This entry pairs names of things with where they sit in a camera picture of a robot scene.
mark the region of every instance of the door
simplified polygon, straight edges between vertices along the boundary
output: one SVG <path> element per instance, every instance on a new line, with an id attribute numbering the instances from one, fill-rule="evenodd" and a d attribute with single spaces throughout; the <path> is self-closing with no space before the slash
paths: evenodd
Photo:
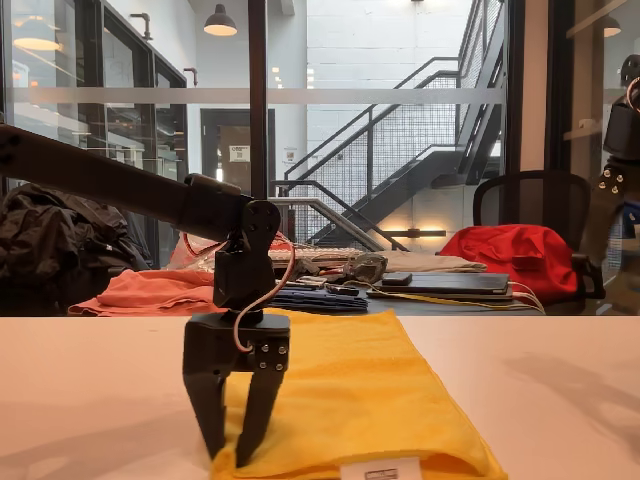
<path id="1" fill-rule="evenodd" d="M 275 111 L 268 118 L 269 180 L 275 180 Z M 251 158 L 249 110 L 202 109 L 202 173 L 219 181 L 237 185 L 251 195 L 251 169 L 262 159 Z M 274 194 L 269 188 L 269 195 Z"/>

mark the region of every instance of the white tag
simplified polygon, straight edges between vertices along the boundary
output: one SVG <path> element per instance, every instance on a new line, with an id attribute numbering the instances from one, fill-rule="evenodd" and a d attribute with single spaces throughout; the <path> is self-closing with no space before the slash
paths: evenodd
<path id="1" fill-rule="evenodd" d="M 391 458 L 340 467 L 342 480 L 422 480 L 420 459 Z"/>

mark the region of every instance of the sign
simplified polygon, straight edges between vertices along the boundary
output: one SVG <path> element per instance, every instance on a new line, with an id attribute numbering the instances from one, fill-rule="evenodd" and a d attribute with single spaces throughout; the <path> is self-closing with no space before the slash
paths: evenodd
<path id="1" fill-rule="evenodd" d="M 230 146 L 229 147 L 229 161 L 230 162 L 250 162 L 251 161 L 251 147 L 249 146 Z"/>
<path id="2" fill-rule="evenodd" d="M 286 147 L 284 149 L 284 164 L 287 167 L 292 167 L 298 161 L 298 149 L 292 147 Z"/>
<path id="3" fill-rule="evenodd" d="M 340 467 L 342 480 L 422 480 L 420 459 L 395 458 Z"/>

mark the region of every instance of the yellow cloth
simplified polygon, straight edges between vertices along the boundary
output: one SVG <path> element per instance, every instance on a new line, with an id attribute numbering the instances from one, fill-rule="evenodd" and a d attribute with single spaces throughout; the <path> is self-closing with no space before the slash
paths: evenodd
<path id="1" fill-rule="evenodd" d="M 262 445 L 235 470 L 248 374 L 227 380 L 227 445 L 215 480 L 340 477 L 341 464 L 419 456 L 425 480 L 504 480 L 486 443 L 392 312 L 291 319 L 289 371 Z"/>

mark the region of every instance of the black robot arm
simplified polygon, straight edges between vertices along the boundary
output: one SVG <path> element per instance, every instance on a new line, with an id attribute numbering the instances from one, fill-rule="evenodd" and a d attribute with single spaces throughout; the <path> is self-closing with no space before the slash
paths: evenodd
<path id="1" fill-rule="evenodd" d="M 212 458 L 225 443 L 226 378 L 253 372 L 236 447 L 238 466 L 246 465 L 266 433 L 289 362 L 289 319 L 263 314 L 259 304 L 275 291 L 269 247 L 280 227 L 278 209 L 202 175 L 182 184 L 6 124 L 0 124 L 0 173 L 226 242 L 216 252 L 213 303 L 229 310 L 187 323 L 182 369 Z M 290 268 L 294 258 L 292 252 Z M 249 308 L 255 309 L 239 315 Z"/>
<path id="2" fill-rule="evenodd" d="M 238 230 L 252 200 L 201 175 L 154 175 L 10 125 L 0 125 L 0 173 L 123 207 L 218 242 Z"/>
<path id="3" fill-rule="evenodd" d="M 601 272 L 607 255 L 609 232 L 626 200 L 640 201 L 640 56 L 629 56 L 621 70 L 626 94 L 614 102 L 604 140 L 611 154 L 591 195 L 589 216 L 580 254 L 586 258 L 586 272 Z M 592 295 L 604 298 L 600 280 Z"/>

